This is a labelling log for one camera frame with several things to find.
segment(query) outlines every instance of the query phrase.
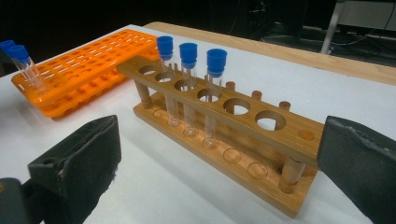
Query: white table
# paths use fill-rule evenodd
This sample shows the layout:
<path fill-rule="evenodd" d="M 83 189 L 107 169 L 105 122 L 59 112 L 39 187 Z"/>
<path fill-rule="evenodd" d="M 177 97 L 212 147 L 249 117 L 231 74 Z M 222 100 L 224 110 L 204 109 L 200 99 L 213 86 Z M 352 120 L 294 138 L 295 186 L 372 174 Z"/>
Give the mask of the white table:
<path fill-rule="evenodd" d="M 166 35 L 129 25 L 152 35 Z M 324 123 L 332 115 L 352 119 L 396 139 L 396 87 L 297 63 L 172 35 L 175 55 L 184 42 L 198 44 L 198 74 L 209 49 L 228 51 L 225 81 L 244 94 L 262 91 L 272 105 Z M 233 182 L 147 123 L 132 108 L 140 102 L 134 82 L 63 119 L 48 119 L 11 83 L 0 78 L 0 178 L 30 178 L 27 164 L 83 124 L 117 115 L 122 161 L 114 182 L 85 223 L 371 223 L 348 197 L 318 172 L 295 219 Z"/>

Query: orange plastic rack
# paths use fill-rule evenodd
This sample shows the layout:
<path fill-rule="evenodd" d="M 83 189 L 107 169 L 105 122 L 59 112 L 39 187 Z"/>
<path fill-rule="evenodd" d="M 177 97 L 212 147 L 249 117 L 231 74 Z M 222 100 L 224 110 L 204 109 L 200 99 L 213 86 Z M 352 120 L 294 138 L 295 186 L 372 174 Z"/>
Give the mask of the orange plastic rack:
<path fill-rule="evenodd" d="M 70 51 L 37 68 L 49 88 L 46 93 L 29 85 L 22 74 L 12 83 L 46 117 L 61 118 L 127 79 L 116 65 L 135 55 L 158 60 L 156 36 L 122 30 Z"/>

